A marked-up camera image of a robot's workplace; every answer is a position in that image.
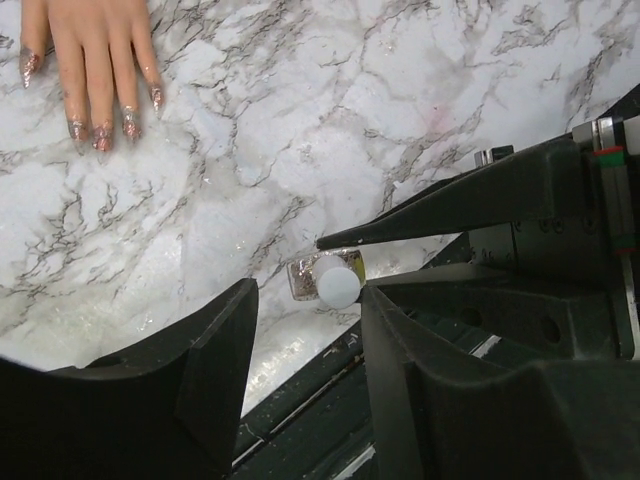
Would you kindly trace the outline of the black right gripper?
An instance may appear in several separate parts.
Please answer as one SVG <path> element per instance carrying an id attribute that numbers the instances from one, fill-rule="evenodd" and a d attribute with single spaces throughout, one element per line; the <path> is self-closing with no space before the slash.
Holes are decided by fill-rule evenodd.
<path id="1" fill-rule="evenodd" d="M 366 285 L 400 307 L 556 358 L 636 360 L 639 120 L 602 117 L 575 127 L 572 138 L 579 146 L 558 138 L 438 181 L 366 224 L 319 238 L 316 247 L 474 230 L 473 262 L 526 276 L 456 263 Z M 583 212 L 580 149 L 588 210 L 573 216 Z M 612 313 L 605 292 L 566 283 L 604 290 Z"/>

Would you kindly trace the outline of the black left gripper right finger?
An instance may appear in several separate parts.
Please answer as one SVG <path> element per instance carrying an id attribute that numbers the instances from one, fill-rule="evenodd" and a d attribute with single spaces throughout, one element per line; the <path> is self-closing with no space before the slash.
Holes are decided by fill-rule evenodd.
<path id="1" fill-rule="evenodd" d="M 383 479 L 635 479 L 639 366 L 541 361 L 505 370 L 366 288 L 362 335 Z"/>

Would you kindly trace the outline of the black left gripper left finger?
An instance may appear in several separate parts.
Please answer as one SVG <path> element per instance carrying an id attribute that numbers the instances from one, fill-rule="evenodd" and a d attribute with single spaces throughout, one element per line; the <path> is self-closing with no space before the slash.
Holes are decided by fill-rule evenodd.
<path id="1" fill-rule="evenodd" d="M 84 368 L 1 363 L 5 479 L 222 479 L 259 303 L 252 279 Z"/>

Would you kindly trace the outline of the glitter nail polish bottle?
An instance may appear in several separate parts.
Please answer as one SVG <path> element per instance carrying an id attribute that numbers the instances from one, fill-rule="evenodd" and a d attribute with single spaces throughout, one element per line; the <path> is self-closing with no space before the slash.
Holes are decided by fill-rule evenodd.
<path id="1" fill-rule="evenodd" d="M 360 277 L 361 289 L 366 283 L 366 271 L 361 252 L 357 249 L 320 251 L 292 261 L 287 267 L 291 295 L 296 301 L 319 300 L 312 277 L 314 263 L 323 255 L 342 257 Z"/>

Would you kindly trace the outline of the white nail polish cap brush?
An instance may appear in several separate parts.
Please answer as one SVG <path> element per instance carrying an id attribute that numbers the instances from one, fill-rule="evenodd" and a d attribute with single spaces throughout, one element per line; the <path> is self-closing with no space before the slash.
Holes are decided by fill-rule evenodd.
<path id="1" fill-rule="evenodd" d="M 321 256 L 312 267 L 312 277 L 319 299 L 333 309 L 351 306 L 360 295 L 360 277 L 340 256 Z"/>

